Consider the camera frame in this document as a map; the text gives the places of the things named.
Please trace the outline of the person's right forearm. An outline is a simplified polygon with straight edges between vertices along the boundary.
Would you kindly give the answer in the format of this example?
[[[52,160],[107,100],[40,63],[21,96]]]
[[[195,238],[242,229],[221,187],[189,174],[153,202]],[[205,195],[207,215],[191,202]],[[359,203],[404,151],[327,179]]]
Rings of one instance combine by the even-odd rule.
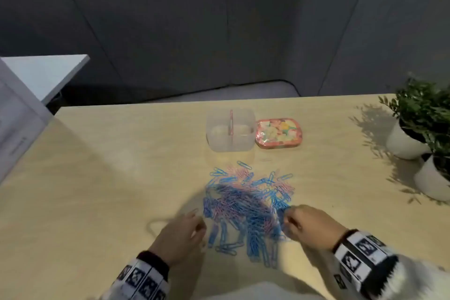
[[[335,280],[352,300],[450,300],[450,272],[398,254],[368,232],[347,231],[332,252]]]

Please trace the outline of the clear plastic divided container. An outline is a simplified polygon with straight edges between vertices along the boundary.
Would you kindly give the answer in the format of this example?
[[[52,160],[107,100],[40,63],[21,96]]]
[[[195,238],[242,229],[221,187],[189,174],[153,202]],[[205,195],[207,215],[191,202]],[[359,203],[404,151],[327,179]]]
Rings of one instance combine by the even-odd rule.
[[[206,117],[206,141],[214,152],[249,151],[256,142],[256,116],[246,108],[213,109]]]

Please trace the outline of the green plant in white pot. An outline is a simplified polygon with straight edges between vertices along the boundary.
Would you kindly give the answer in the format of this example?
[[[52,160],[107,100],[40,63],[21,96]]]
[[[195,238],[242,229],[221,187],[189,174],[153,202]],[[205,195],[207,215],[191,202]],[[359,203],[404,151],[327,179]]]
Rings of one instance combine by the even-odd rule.
[[[429,134],[430,156],[414,176],[419,191],[441,202],[450,202],[450,133]]]
[[[393,98],[379,101],[396,119],[386,142],[391,154],[404,160],[450,155],[450,83],[439,86],[409,76]]]

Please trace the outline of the right marker-printed wrist band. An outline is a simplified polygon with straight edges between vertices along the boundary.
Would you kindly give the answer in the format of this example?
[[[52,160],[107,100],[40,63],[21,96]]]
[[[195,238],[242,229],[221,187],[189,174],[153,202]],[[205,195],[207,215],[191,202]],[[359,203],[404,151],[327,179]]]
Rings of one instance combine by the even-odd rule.
[[[332,253],[340,274],[367,300],[380,297],[399,258],[374,235],[350,229],[335,245]]]

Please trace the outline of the person's left hand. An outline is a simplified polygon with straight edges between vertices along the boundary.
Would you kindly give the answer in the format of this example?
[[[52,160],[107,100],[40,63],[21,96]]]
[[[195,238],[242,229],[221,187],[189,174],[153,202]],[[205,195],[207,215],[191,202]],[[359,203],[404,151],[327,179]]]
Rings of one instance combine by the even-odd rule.
[[[148,248],[149,252],[158,256],[170,268],[182,263],[192,252],[205,246],[204,239],[199,245],[189,242],[186,214],[180,214],[167,223]]]

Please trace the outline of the person's right hand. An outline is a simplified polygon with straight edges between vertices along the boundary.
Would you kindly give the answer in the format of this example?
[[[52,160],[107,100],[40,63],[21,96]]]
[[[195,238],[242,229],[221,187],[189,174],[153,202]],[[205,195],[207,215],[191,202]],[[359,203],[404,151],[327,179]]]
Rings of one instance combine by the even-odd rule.
[[[349,229],[322,210],[307,205],[300,206],[302,234],[300,240],[294,241],[316,250],[332,251]]]

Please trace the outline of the white board panel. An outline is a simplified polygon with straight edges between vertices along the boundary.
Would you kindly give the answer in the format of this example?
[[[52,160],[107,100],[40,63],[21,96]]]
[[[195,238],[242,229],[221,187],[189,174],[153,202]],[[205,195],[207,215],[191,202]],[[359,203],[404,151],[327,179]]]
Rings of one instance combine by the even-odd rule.
[[[0,59],[0,184],[53,119]]]

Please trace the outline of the pink lid with colourful print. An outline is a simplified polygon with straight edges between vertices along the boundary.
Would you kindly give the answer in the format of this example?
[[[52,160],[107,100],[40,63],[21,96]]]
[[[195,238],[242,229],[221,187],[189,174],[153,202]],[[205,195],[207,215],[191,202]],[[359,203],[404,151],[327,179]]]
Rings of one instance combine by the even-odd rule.
[[[302,140],[302,129],[295,119],[263,119],[257,122],[255,143],[262,149],[296,147]]]

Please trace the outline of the white side table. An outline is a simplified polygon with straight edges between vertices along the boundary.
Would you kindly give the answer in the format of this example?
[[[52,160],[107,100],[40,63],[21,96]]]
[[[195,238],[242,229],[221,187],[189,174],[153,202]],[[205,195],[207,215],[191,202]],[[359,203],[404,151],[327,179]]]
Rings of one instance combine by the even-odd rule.
[[[90,61],[87,54],[0,57],[25,86],[47,105]]]

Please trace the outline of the pile of blue pink paper clips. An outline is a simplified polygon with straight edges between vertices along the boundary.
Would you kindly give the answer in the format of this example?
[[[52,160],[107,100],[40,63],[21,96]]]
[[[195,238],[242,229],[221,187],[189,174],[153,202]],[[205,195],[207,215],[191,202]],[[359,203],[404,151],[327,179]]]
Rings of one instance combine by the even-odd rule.
[[[283,216],[295,192],[293,177],[280,170],[257,174],[243,161],[214,167],[203,198],[203,216],[211,221],[207,247],[229,256],[245,249],[252,263],[278,269],[279,243],[289,240]]]

